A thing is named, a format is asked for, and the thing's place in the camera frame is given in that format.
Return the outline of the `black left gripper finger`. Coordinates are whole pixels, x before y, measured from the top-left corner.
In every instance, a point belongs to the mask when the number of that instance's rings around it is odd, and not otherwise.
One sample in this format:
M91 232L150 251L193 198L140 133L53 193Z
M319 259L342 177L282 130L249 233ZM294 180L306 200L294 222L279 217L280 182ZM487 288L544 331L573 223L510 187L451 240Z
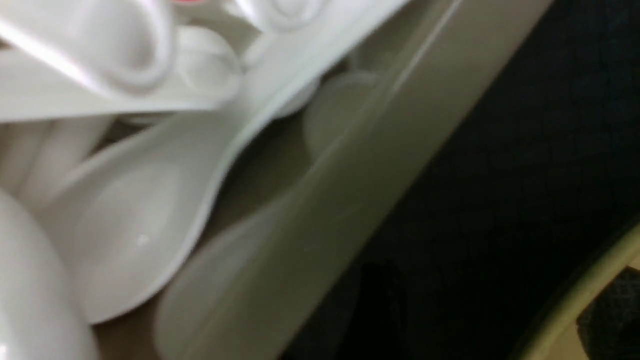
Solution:
M626 268L619 273L583 310L577 328L589 360L638 360L640 272Z

